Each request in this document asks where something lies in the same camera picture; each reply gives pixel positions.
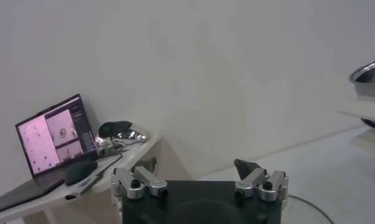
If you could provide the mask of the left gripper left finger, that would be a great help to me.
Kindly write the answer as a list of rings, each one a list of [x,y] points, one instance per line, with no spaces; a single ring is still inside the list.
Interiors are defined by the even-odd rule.
[[[123,167],[114,168],[110,179],[111,199],[120,222],[124,221],[124,201],[141,200],[146,191],[159,199],[164,199],[169,195],[167,181],[156,177],[144,166],[134,167],[133,172]]]

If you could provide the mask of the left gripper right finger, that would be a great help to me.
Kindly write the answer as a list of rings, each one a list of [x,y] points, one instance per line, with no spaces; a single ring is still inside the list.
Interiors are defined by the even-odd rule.
[[[257,163],[235,159],[234,165],[240,180],[235,182],[234,196],[238,202],[258,197],[261,201],[279,201],[281,207],[287,206],[288,176],[284,171],[275,170],[269,174]]]

